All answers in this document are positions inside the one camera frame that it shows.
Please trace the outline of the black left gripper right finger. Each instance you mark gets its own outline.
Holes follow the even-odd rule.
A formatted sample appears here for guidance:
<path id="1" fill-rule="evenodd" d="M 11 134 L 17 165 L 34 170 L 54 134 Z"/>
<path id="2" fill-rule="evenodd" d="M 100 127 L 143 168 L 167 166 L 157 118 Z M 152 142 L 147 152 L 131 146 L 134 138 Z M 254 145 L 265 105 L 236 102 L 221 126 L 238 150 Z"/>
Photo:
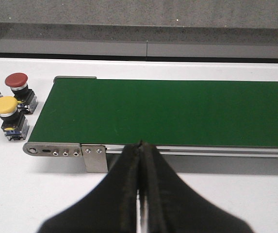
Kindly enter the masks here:
<path id="1" fill-rule="evenodd" d="M 189 187 L 154 145 L 140 148 L 141 185 L 149 233 L 251 233 L 243 220 L 204 199 Z"/>

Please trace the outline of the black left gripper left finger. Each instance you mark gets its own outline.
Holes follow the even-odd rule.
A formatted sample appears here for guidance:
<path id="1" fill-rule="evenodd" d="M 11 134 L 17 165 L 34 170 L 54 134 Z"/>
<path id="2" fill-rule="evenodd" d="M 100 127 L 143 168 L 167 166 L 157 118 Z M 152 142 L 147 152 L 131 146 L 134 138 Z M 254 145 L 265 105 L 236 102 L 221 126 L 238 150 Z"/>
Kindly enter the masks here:
<path id="1" fill-rule="evenodd" d="M 139 144 L 127 145 L 113 168 L 84 198 L 46 220 L 40 233 L 134 233 Z"/>

